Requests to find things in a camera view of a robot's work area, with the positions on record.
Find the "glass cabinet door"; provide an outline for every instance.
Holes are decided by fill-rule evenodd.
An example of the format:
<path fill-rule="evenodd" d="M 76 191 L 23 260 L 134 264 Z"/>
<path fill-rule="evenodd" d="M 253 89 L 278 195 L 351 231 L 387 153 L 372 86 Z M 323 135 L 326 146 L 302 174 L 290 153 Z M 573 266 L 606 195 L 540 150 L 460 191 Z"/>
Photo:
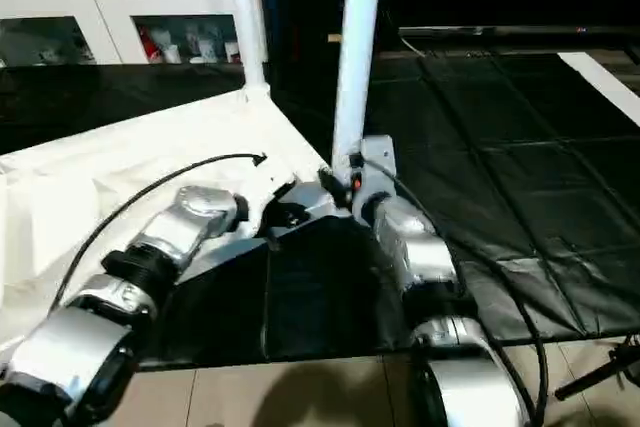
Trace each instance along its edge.
<path fill-rule="evenodd" d="M 0 19 L 0 66 L 95 63 L 74 17 Z"/>
<path fill-rule="evenodd" d="M 232 15 L 132 17 L 150 63 L 240 63 Z"/>

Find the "floor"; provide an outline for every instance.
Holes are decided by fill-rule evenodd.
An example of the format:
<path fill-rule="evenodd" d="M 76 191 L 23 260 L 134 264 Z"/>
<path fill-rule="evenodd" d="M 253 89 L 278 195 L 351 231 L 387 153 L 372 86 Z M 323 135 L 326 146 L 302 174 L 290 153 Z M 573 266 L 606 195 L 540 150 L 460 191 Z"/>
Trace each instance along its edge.
<path fill-rule="evenodd" d="M 617 340 L 549 344 L 550 390 L 601 365 Z M 535 351 L 508 354 L 535 395 Z M 412 427 L 406 367 L 404 357 L 386 356 L 138 374 L 107 425 Z M 637 387 L 613 378 L 565 402 L 551 397 L 545 425 L 640 425 L 639 401 Z"/>

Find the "cable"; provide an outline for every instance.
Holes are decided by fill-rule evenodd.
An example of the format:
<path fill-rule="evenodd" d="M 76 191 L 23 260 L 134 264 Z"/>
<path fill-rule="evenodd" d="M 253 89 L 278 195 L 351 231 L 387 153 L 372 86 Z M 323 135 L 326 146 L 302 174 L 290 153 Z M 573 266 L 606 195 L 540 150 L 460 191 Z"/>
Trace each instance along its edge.
<path fill-rule="evenodd" d="M 400 41 L 406 45 L 409 49 L 411 49 L 412 51 L 414 51 L 416 54 L 418 54 L 420 57 L 426 57 L 426 54 L 418 49 L 416 49 L 413 45 L 411 45 L 409 43 L 408 40 L 406 40 L 404 37 L 400 36 Z"/>
<path fill-rule="evenodd" d="M 384 166 L 380 165 L 379 163 L 377 163 L 377 162 L 375 162 L 373 160 L 369 160 L 369 159 L 366 159 L 366 158 L 362 157 L 362 162 L 364 162 L 365 164 L 370 165 L 371 167 L 375 168 L 376 170 L 378 170 L 382 174 L 384 174 L 386 177 L 388 177 L 397 187 L 400 188 L 400 190 L 403 191 L 404 195 L 407 196 L 407 198 L 411 201 L 411 203 L 418 210 L 420 210 L 423 215 L 425 215 L 428 219 L 433 219 L 433 217 L 429 214 L 429 211 L 424 207 L 422 202 L 420 202 L 418 197 L 411 191 L 411 189 L 409 189 L 409 187 L 407 187 L 407 185 L 405 185 L 398 178 L 397 175 L 394 175 L 392 172 L 390 172 Z M 447 240 L 451 240 L 454 243 L 456 243 L 457 245 L 459 245 L 462 248 L 464 248 L 465 250 L 471 251 L 473 253 L 472 249 L 470 249 L 463 242 L 460 242 L 460 241 L 458 241 L 456 239 L 451 239 L 450 236 L 447 236 Z M 529 334 L 531 335 L 531 338 L 533 339 L 533 343 L 534 343 L 535 349 L 536 349 L 536 354 L 538 356 L 538 368 L 540 370 L 540 384 L 539 384 L 539 388 L 538 388 L 538 401 L 536 403 L 535 409 L 533 407 L 533 400 L 531 399 L 531 395 L 529 394 L 528 390 L 526 389 L 526 387 L 524 385 L 524 382 L 522 381 L 522 378 L 520 377 L 520 374 L 518 374 L 518 372 L 516 371 L 515 367 L 513 366 L 513 363 L 511 362 L 511 360 L 507 356 L 506 352 L 504 351 L 504 348 L 491 335 L 491 333 L 486 328 L 486 326 L 484 326 L 484 324 L 482 324 L 483 330 L 485 331 L 485 334 L 487 335 L 487 339 L 489 341 L 489 344 L 497 352 L 498 356 L 500 357 L 500 360 L 502 361 L 502 363 L 505 366 L 505 369 L 507 370 L 507 372 L 511 376 L 511 378 L 513 380 L 513 383 L 514 383 L 516 389 L 518 390 L 518 393 L 520 394 L 520 396 L 522 397 L 523 402 L 525 403 L 525 407 L 526 407 L 526 409 L 528 411 L 529 418 L 531 419 L 530 427 L 543 427 L 543 425 L 544 425 L 544 415 L 545 415 L 545 410 L 547 408 L 547 401 L 548 401 L 549 365 L 548 365 L 548 361 L 547 361 L 547 353 L 545 351 L 544 345 L 542 343 L 542 339 L 540 337 L 540 332 L 536 328 L 535 323 L 533 322 L 533 319 L 531 318 L 531 315 L 529 315 L 529 312 L 527 311 L 527 309 L 526 309 L 526 307 L 524 305 L 524 302 L 522 301 L 520 293 L 515 288 L 515 286 L 514 286 L 513 282 L 511 281 L 511 279 L 509 279 L 509 277 L 502 271 L 502 269 L 497 268 L 493 263 L 486 262 L 486 261 L 483 262 L 483 263 L 485 263 L 487 266 L 489 266 L 489 268 L 492 270 L 492 272 L 500 278 L 501 282 L 505 286 L 505 289 L 507 290 L 507 293 L 509 294 L 509 296 L 511 297 L 513 302 L 516 304 L 516 308 L 518 309 L 518 312 L 520 312 L 520 315 L 522 316 L 522 319 L 524 320 L 525 324 L 527 325 L 527 330 L 529 331 Z"/>
<path fill-rule="evenodd" d="M 135 204 L 142 197 L 147 195 L 149 192 L 157 189 L 161 185 L 166 184 L 170 180 L 175 179 L 179 175 L 182 175 L 186 172 L 197 169 L 198 167 L 202 167 L 203 165 L 206 165 L 206 164 L 213 164 L 215 162 L 219 162 L 221 160 L 227 160 L 227 159 L 252 159 L 255 165 L 259 165 L 266 158 L 267 156 L 264 154 L 258 155 L 258 154 L 244 154 L 244 153 L 225 154 L 225 155 L 218 155 L 215 157 L 209 157 L 208 159 L 204 159 L 204 160 L 195 162 L 193 164 L 187 165 L 186 167 L 183 167 L 181 169 L 175 170 L 170 174 L 167 174 L 164 177 L 159 178 L 152 184 L 146 186 L 144 189 L 138 191 L 136 194 L 133 195 L 133 197 L 131 197 L 124 204 L 122 204 L 120 207 L 118 207 L 113 212 L 111 212 L 102 222 L 100 222 L 98 226 L 94 229 L 94 231 L 91 232 L 89 237 L 87 237 L 87 239 L 80 246 L 80 249 L 78 249 L 78 252 L 73 257 L 73 260 L 69 264 L 69 268 L 67 269 L 66 273 L 64 274 L 64 277 L 62 278 L 62 282 L 58 287 L 58 291 L 56 292 L 56 296 L 54 297 L 53 302 L 51 302 L 51 307 L 49 307 L 49 315 L 51 315 L 51 313 L 53 313 L 60 306 L 60 301 L 62 300 L 62 296 L 64 295 L 64 292 L 67 289 L 69 282 L 73 277 L 73 274 L 78 268 L 78 265 L 82 260 L 82 257 L 87 252 L 87 250 L 89 250 L 89 247 L 91 247 L 91 244 L 95 242 L 98 236 L 109 226 L 109 224 L 111 224 L 111 222 L 113 222 L 116 218 L 118 218 L 118 216 L 120 216 L 125 210 L 127 210 L 129 207 Z"/>

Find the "black mat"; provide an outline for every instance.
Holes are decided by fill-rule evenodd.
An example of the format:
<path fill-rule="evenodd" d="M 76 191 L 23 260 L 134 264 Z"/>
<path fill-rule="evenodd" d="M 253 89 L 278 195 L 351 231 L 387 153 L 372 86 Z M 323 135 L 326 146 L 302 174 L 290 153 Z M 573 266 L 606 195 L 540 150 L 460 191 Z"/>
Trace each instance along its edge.
<path fill-rule="evenodd" d="M 328 158 L 335 75 L 282 69 L 272 96 Z M 0 73 L 0 151 L 237 88 L 182 66 Z M 640 130 L 556 56 L 378 61 L 367 133 L 449 238 L 491 330 L 529 336 L 492 274 L 518 285 L 548 340 L 640 330 Z M 338 257 L 338 252 L 347 251 Z M 176 292 L 148 368 L 366 355 L 403 346 L 367 233 L 326 219 Z"/>

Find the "item on shelf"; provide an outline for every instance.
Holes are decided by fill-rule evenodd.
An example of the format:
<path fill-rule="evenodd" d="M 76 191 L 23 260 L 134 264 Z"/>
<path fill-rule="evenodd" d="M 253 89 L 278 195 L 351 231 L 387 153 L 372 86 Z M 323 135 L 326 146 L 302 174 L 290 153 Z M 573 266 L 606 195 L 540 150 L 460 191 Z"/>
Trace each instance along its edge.
<path fill-rule="evenodd" d="M 230 64 L 239 64 L 242 62 L 240 59 L 240 48 L 238 47 L 238 42 L 225 42 L 224 50 L 227 54 L 227 62 Z"/>
<path fill-rule="evenodd" d="M 206 64 L 217 64 L 219 62 L 218 56 L 216 55 L 215 44 L 212 39 L 199 38 L 198 48 L 200 49 L 202 60 Z"/>
<path fill-rule="evenodd" d="M 224 38 L 222 36 L 222 30 L 220 30 L 218 24 L 212 20 L 207 20 L 204 24 L 203 30 L 206 37 L 213 41 L 213 49 L 215 50 L 216 57 L 218 59 L 224 59 Z"/>
<path fill-rule="evenodd" d="M 158 46 L 153 43 L 153 40 L 151 40 L 151 37 L 149 37 L 149 33 L 147 32 L 147 29 L 144 27 L 138 27 L 138 35 L 140 36 L 140 41 L 142 42 L 144 53 L 147 55 L 147 59 L 149 59 L 149 63 L 161 64 L 162 52 L 160 51 Z"/>
<path fill-rule="evenodd" d="M 84 37 L 82 37 L 79 29 L 74 29 L 73 31 L 73 46 L 78 52 L 78 64 L 95 65 L 96 59 L 93 56 L 93 52 L 91 52 L 91 49 L 84 41 Z"/>
<path fill-rule="evenodd" d="M 185 27 L 185 38 L 187 39 L 187 45 L 191 54 L 195 56 L 200 55 L 200 48 L 198 47 L 198 39 L 200 38 L 198 24 L 195 22 L 187 22 Z"/>
<path fill-rule="evenodd" d="M 167 29 L 154 27 L 149 31 L 149 35 L 151 36 L 153 43 L 156 44 L 160 50 L 168 49 L 172 45 L 171 32 Z"/>
<path fill-rule="evenodd" d="M 178 46 L 175 44 L 172 44 L 168 46 L 166 49 L 163 49 L 162 54 L 164 55 L 164 61 L 167 64 L 182 63 L 182 59 L 180 58 L 180 52 L 178 51 Z"/>
<path fill-rule="evenodd" d="M 40 62 L 36 65 L 62 65 L 65 63 L 60 53 L 54 48 L 47 48 L 38 52 Z"/>

